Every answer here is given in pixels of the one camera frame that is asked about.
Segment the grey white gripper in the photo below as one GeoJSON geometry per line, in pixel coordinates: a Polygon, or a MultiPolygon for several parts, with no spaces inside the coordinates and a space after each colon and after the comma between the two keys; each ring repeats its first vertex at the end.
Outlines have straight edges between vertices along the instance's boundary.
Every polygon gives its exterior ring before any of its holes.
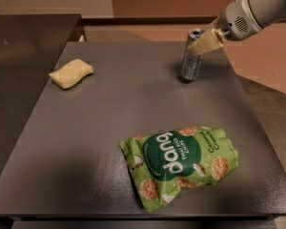
{"type": "Polygon", "coordinates": [[[257,4],[257,0],[231,2],[219,18],[202,30],[201,36],[188,47],[188,52],[194,56],[202,55],[221,48],[224,36],[231,41],[241,41],[262,31],[263,26],[255,14],[257,4]]]}

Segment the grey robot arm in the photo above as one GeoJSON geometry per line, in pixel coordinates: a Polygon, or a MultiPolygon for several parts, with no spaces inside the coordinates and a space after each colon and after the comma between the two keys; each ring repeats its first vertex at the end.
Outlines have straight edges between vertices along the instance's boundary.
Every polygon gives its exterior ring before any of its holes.
{"type": "Polygon", "coordinates": [[[188,47],[188,53],[212,52],[226,40],[242,41],[284,19],[286,0],[234,0],[188,47]]]}

